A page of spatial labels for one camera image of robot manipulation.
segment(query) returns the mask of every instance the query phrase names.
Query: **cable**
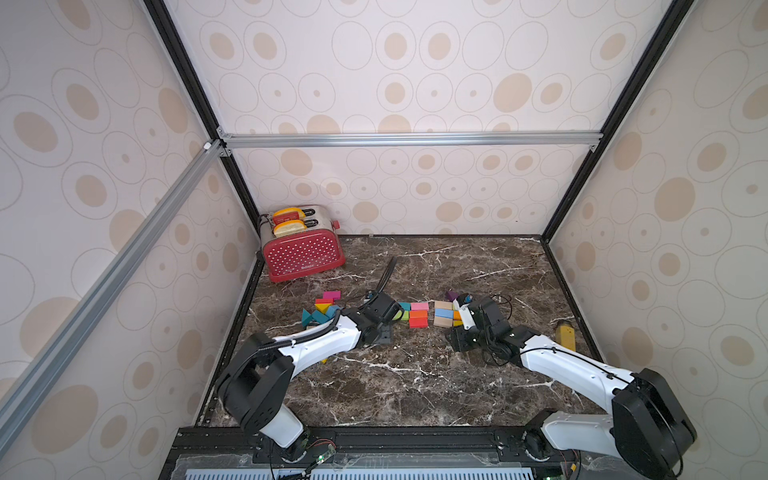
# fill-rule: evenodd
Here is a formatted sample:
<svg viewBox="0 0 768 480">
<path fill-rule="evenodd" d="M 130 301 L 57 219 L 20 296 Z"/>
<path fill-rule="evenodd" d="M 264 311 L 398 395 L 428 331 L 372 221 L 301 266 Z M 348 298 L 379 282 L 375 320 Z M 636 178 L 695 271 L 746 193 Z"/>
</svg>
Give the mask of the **cable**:
<svg viewBox="0 0 768 480">
<path fill-rule="evenodd" d="M 522 354 L 524 354 L 524 353 L 528 353 L 528 352 L 535 352 L 536 350 L 549 350 L 550 352 L 553 352 L 553 353 L 564 353 L 564 354 L 566 354 L 566 355 L 570 355 L 570 356 L 573 356 L 573 357 L 575 357 L 575 358 L 577 358 L 577 359 L 581 360 L 582 362 L 584 362 L 584 363 L 587 363 L 587 364 L 589 364 L 589 365 L 592 365 L 594 368 L 596 368 L 596 369 L 598 369 L 598 370 L 601 370 L 601 371 L 605 372 L 605 373 L 608 375 L 608 378 L 609 378 L 609 379 L 619 379 L 619 380 L 621 380 L 622 382 L 626 383 L 627 385 L 629 385 L 629 384 L 631 383 L 631 382 L 628 382 L 628 381 L 627 381 L 627 380 L 625 380 L 625 379 L 622 379 L 620 376 L 616 375 L 615 373 L 613 373 L 613 372 L 609 372 L 608 370 L 606 370 L 606 369 L 604 369 L 603 367 L 599 366 L 599 365 L 598 365 L 597 363 L 595 363 L 595 362 L 592 362 L 592 361 L 590 361 L 590 360 L 584 359 L 584 358 L 582 358 L 581 356 L 579 356 L 579 355 L 576 355 L 575 353 L 572 353 L 572 352 L 568 352 L 567 350 L 562 350 L 562 349 L 559 349 L 559 348 L 555 348 L 555 347 L 553 347 L 553 346 L 538 346 L 538 347 L 536 347 L 536 348 L 534 348 L 534 349 L 527 349 L 527 350 L 523 350 L 522 352 L 520 352 L 520 355 L 522 355 Z"/>
<path fill-rule="evenodd" d="M 578 458 L 578 467 L 576 468 L 576 476 L 573 477 L 573 480 L 578 480 L 578 476 L 581 475 L 581 469 L 582 469 L 581 450 L 574 450 L 574 452 L 576 453 L 576 456 Z"/>
</svg>

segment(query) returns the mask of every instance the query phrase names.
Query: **marble table surface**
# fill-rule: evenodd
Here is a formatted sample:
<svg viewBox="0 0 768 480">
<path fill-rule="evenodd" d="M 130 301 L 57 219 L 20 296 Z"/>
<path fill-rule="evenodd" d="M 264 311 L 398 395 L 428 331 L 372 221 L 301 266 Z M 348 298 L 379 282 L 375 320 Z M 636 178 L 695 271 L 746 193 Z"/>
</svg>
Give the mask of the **marble table surface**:
<svg viewBox="0 0 768 480">
<path fill-rule="evenodd" d="M 389 258 L 399 262 L 386 292 L 398 301 L 444 300 L 445 292 L 504 293 L 512 325 L 554 338 L 558 319 L 573 317 L 544 251 L 515 237 L 342 237 L 346 264 L 285 283 L 266 268 L 239 342 L 256 331 L 271 336 L 301 330 L 324 290 L 341 290 L 356 305 L 375 287 Z M 509 305 L 502 312 L 508 313 Z M 543 408 L 599 413 L 600 408 L 546 376 L 512 365 L 486 365 L 478 350 L 454 353 L 445 329 L 409 329 L 397 322 L 393 344 L 332 356 L 300 373 L 285 403 L 310 426 L 524 425 Z M 577 328 L 577 350 L 589 355 Z M 210 426 L 235 421 L 221 405 Z"/>
</svg>

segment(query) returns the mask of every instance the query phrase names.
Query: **colorful block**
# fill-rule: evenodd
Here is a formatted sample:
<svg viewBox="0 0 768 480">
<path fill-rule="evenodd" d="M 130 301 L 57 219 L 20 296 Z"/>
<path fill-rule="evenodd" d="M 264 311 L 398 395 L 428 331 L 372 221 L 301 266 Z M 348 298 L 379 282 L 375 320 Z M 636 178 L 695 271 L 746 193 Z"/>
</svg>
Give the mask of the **colorful block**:
<svg viewBox="0 0 768 480">
<path fill-rule="evenodd" d="M 437 309 L 453 310 L 453 304 L 450 302 L 441 302 L 440 300 L 435 300 L 435 310 Z"/>
<path fill-rule="evenodd" d="M 432 322 L 435 326 L 441 326 L 443 328 L 453 327 L 453 318 L 445 318 L 443 316 L 436 316 L 435 321 Z"/>
<path fill-rule="evenodd" d="M 312 319 L 320 324 L 323 324 L 329 321 L 328 317 L 325 316 L 324 313 L 321 313 L 319 310 L 315 310 L 314 312 L 312 312 Z"/>
<path fill-rule="evenodd" d="M 309 313 L 306 311 L 306 309 L 301 310 L 301 326 L 307 326 L 312 321 L 312 313 Z"/>
<path fill-rule="evenodd" d="M 326 310 L 326 314 L 325 315 L 329 319 L 333 319 L 333 316 L 336 315 L 336 311 L 337 310 L 341 310 L 341 307 L 338 306 L 338 305 L 331 305 L 331 306 L 328 307 L 328 310 Z"/>
<path fill-rule="evenodd" d="M 415 319 L 411 317 L 408 321 L 408 326 L 412 329 L 425 329 L 429 326 L 429 321 L 425 318 Z"/>
</svg>

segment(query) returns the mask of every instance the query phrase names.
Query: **aluminum frame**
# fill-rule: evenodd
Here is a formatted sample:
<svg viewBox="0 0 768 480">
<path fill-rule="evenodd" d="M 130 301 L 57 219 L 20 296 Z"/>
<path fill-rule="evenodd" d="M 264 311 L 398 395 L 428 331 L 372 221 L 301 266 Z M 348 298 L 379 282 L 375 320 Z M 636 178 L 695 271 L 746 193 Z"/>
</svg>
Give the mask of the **aluminum frame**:
<svg viewBox="0 0 768 480">
<path fill-rule="evenodd" d="M 208 149 L 202 150 L 187 166 L 0 406 L 0 458 L 224 150 L 219 140 L 211 141 L 206 146 Z"/>
<path fill-rule="evenodd" d="M 400 134 L 222 134 L 227 148 L 402 147 L 417 145 L 562 145 L 597 146 L 600 131 L 480 131 Z"/>
</svg>

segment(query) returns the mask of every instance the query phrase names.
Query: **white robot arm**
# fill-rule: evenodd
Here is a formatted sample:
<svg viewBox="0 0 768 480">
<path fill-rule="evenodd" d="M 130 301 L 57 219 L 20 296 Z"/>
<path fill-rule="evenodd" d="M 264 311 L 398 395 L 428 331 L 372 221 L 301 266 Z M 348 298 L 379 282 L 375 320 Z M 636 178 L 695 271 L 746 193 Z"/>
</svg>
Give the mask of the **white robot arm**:
<svg viewBox="0 0 768 480">
<path fill-rule="evenodd" d="M 286 459 L 303 454 L 307 431 L 283 404 L 288 383 L 322 359 L 372 344 L 379 327 L 394 321 L 401 308 L 383 288 L 395 263 L 393 258 L 360 307 L 337 310 L 331 322 L 305 332 L 273 339 L 256 333 L 243 344 L 216 388 L 224 408 L 246 434 L 270 437 Z M 585 450 L 623 458 L 646 477 L 662 479 L 695 441 L 695 429 L 658 373 L 633 373 L 595 362 L 533 329 L 512 328 L 488 297 L 464 299 L 462 318 L 468 321 L 446 335 L 456 352 L 483 349 L 505 363 L 563 383 L 606 412 L 540 412 L 522 439 L 534 460 L 544 461 L 557 450 Z"/>
</svg>

